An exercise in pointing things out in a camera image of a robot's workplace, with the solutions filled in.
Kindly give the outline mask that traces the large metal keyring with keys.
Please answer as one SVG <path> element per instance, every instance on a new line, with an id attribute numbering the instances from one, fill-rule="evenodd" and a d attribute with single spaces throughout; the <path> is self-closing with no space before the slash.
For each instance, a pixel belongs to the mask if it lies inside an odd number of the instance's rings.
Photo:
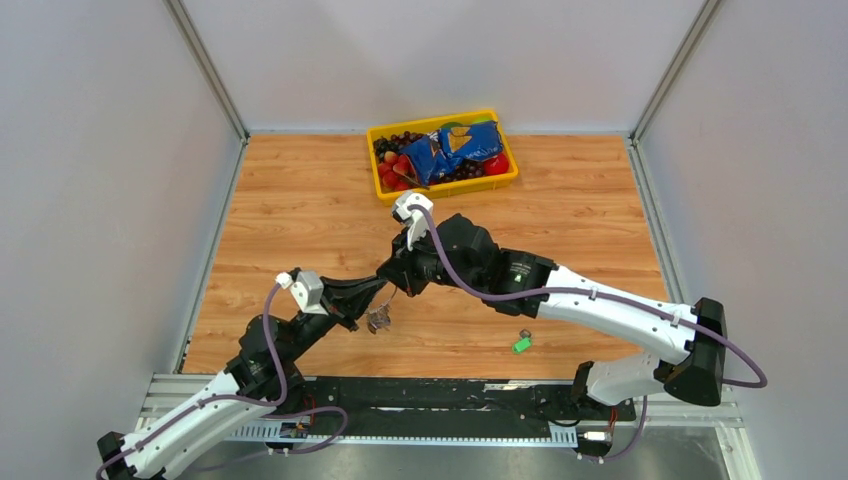
<path id="1" fill-rule="evenodd" d="M 397 291 L 395 286 L 387 285 L 377 293 L 365 313 L 366 328 L 369 333 L 376 335 L 378 331 L 390 327 L 392 301 Z"/>

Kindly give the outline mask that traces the green tagged key bunch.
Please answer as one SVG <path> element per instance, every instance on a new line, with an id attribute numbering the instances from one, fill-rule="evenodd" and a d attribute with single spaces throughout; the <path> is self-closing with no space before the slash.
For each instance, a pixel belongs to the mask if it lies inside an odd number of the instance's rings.
<path id="1" fill-rule="evenodd" d="M 527 329 L 522 329 L 519 332 L 518 340 L 512 345 L 512 352 L 514 354 L 522 354 L 532 346 L 533 346 L 532 332 L 527 330 Z"/>

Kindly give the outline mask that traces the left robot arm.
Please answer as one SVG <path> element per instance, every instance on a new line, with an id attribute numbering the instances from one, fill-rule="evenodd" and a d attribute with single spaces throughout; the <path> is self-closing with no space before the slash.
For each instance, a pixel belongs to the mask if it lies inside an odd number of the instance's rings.
<path id="1" fill-rule="evenodd" d="M 101 437 L 98 479 L 175 479 L 238 428 L 297 412 L 306 399 L 297 360 L 335 326 L 349 331 L 386 280 L 322 277 L 294 269 L 277 275 L 240 349 L 206 385 L 153 424 Z"/>

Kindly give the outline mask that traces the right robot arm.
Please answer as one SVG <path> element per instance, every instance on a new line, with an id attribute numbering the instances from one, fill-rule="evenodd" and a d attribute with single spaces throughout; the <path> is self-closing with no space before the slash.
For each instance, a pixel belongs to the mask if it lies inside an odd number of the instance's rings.
<path id="1" fill-rule="evenodd" d="M 661 392 L 699 406 L 720 403 L 720 302 L 665 303 L 594 282 L 551 259 L 499 247 L 460 214 L 435 229 L 420 210 L 394 218 L 402 230 L 377 273 L 408 296 L 430 284 L 455 287 L 500 314 L 571 322 L 641 347 L 638 355 L 579 365 L 570 393 L 580 415 L 596 417 L 625 399 Z"/>

